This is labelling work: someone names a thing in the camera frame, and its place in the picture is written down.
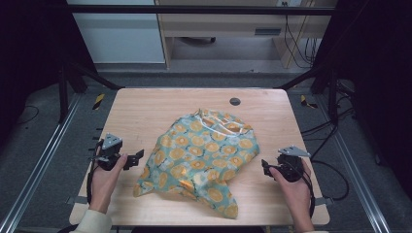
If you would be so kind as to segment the black upright frame post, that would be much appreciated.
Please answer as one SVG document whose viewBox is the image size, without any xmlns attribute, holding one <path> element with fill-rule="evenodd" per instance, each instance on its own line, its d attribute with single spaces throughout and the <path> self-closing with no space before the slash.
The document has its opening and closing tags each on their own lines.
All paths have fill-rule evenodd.
<svg viewBox="0 0 412 233">
<path fill-rule="evenodd" d="M 60 117 L 59 123 L 62 123 L 68 115 L 68 93 L 67 93 L 67 81 L 65 77 L 65 66 L 62 66 L 58 71 L 58 89 L 59 89 L 59 106 Z"/>
</svg>

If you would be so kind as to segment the black yellow striped tape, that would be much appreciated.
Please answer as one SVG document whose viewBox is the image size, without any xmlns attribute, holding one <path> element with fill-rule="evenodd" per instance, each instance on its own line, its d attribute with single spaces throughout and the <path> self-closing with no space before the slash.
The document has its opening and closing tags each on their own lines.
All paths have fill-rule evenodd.
<svg viewBox="0 0 412 233">
<path fill-rule="evenodd" d="M 311 109 L 318 109 L 318 105 L 314 103 L 309 103 L 304 95 L 300 95 L 300 103 L 302 106 L 306 106 Z"/>
<path fill-rule="evenodd" d="M 95 102 L 93 104 L 93 107 L 92 107 L 93 110 L 98 110 L 99 109 L 104 97 L 105 97 L 104 93 L 100 93 L 100 94 L 97 95 L 97 97 L 95 99 Z"/>
</svg>

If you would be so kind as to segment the light wooden desk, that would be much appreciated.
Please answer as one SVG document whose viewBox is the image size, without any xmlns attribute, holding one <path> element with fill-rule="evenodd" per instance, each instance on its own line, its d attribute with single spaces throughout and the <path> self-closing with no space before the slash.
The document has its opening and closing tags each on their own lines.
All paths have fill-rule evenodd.
<svg viewBox="0 0 412 233">
<path fill-rule="evenodd" d="M 334 7 L 337 0 L 154 0 L 158 6 L 248 6 L 248 7 Z M 275 43 L 285 68 L 292 66 L 302 51 L 301 39 L 321 39 L 329 16 L 195 15 L 160 14 L 162 35 L 178 37 L 269 37 Z"/>
</svg>

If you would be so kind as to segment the teal orange floral cloth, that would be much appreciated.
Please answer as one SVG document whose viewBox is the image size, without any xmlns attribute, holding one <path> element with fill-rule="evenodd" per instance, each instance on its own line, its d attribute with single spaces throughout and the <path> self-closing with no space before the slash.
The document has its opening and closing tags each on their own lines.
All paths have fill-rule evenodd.
<svg viewBox="0 0 412 233">
<path fill-rule="evenodd" d="M 236 218 L 238 204 L 227 182 L 258 154 L 250 124 L 230 113 L 199 109 L 176 119 L 158 137 L 133 195 L 180 194 Z"/>
</svg>

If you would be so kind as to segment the black diagonal frame strut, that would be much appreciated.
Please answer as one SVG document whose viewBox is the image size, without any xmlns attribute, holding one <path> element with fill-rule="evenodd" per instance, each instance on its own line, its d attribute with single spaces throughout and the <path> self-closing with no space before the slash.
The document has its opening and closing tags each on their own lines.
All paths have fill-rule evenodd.
<svg viewBox="0 0 412 233">
<path fill-rule="evenodd" d="M 122 89 L 121 85 L 117 85 L 115 83 L 112 83 L 103 77 L 99 76 L 96 72 L 92 72 L 91 70 L 87 69 L 86 67 L 75 63 L 71 62 L 70 66 L 73 67 L 78 73 L 80 73 L 82 76 L 86 76 L 88 78 L 93 79 L 94 81 L 103 84 L 104 86 L 112 89 L 112 90 L 119 90 Z"/>
<path fill-rule="evenodd" d="M 314 78 L 317 77 L 318 75 L 320 75 L 323 71 L 325 70 L 325 68 L 323 67 L 315 67 L 310 69 L 309 71 L 301 74 L 300 76 L 298 76 L 297 78 L 284 83 L 282 85 L 279 86 L 279 89 L 283 89 L 283 90 L 288 90 L 292 87 L 294 87 L 295 85 L 302 83 L 303 81 L 306 81 L 310 78 Z"/>
</svg>

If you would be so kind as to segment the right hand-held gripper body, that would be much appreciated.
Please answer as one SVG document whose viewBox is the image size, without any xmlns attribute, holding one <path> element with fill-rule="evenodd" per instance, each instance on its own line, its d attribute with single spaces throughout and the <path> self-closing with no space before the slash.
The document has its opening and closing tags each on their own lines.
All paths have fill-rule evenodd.
<svg viewBox="0 0 412 233">
<path fill-rule="evenodd" d="M 290 183 L 297 182 L 303 175 L 302 157 L 311 157 L 312 154 L 296 146 L 279 149 L 277 169 Z"/>
</svg>

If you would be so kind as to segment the black frame crossbar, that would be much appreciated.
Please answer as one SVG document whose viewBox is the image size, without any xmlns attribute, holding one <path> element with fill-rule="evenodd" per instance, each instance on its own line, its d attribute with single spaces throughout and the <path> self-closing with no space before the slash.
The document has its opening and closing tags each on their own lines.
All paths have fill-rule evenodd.
<svg viewBox="0 0 412 233">
<path fill-rule="evenodd" d="M 88 14 L 201 14 L 201 15 L 288 15 L 332 16 L 335 8 L 187 6 L 187 5 L 69 5 L 72 13 Z"/>
</svg>

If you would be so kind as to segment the person's left hand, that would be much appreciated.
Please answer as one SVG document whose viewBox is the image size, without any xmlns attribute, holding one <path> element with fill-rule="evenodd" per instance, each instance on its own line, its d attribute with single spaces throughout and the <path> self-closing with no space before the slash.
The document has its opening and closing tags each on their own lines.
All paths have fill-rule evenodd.
<svg viewBox="0 0 412 233">
<path fill-rule="evenodd" d="M 94 170 L 91 183 L 91 202 L 89 204 L 91 210 L 102 214 L 107 213 L 111 196 L 126 161 L 127 155 L 123 154 L 111 171 L 106 171 L 101 167 Z"/>
</svg>

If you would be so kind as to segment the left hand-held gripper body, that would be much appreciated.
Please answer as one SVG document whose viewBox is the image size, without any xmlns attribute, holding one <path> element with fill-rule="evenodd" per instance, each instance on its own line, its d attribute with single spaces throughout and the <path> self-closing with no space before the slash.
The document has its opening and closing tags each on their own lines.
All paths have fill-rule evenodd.
<svg viewBox="0 0 412 233">
<path fill-rule="evenodd" d="M 101 167 L 105 171 L 111 171 L 120 158 L 122 138 L 107 133 L 95 146 L 94 154 L 91 158 L 91 169 Z"/>
</svg>

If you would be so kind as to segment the white cabinet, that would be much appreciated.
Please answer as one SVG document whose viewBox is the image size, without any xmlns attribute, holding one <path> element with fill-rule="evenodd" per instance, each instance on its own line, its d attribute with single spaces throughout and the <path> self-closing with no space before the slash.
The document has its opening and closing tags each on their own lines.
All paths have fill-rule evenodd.
<svg viewBox="0 0 412 233">
<path fill-rule="evenodd" d="M 156 14 L 74 13 L 73 17 L 96 64 L 165 61 Z"/>
</svg>

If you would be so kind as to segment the person's right hand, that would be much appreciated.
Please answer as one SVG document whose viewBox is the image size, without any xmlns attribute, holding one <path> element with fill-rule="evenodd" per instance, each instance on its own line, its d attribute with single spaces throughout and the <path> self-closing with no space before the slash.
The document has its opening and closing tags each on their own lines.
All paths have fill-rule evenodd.
<svg viewBox="0 0 412 233">
<path fill-rule="evenodd" d="M 308 221 L 310 217 L 310 190 L 303 179 L 294 183 L 288 182 L 283 175 L 275 168 L 270 168 L 272 176 L 281 187 L 286 203 L 290 209 L 294 223 Z"/>
</svg>

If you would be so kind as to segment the aluminium floor rail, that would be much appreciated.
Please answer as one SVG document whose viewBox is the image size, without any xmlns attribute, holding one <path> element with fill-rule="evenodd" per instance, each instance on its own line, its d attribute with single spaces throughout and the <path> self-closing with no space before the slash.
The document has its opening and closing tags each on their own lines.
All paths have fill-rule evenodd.
<svg viewBox="0 0 412 233">
<path fill-rule="evenodd" d="M 328 140 L 315 156 L 322 191 L 334 201 L 327 206 L 327 227 L 336 232 L 390 233 L 373 194 L 372 177 L 379 167 L 349 97 L 337 99 L 337 113 L 337 123 L 325 129 Z"/>
<path fill-rule="evenodd" d="M 14 233 L 14 231 L 16 230 L 22 215 L 24 214 L 28 204 L 32 199 L 32 196 L 34 195 L 34 192 L 36 191 L 39 183 L 44 177 L 46 170 L 49 167 L 50 162 L 54 157 L 55 151 L 57 150 L 63 136 L 65 135 L 73 116 L 78 110 L 82 97 L 82 94 L 73 95 L 73 99 L 69 105 L 67 115 L 56 126 L 51 138 L 49 139 L 45 149 L 43 150 L 40 158 L 34 166 L 30 176 L 25 182 L 24 187 L 19 193 L 14 205 L 0 223 L 0 233 Z"/>
</svg>

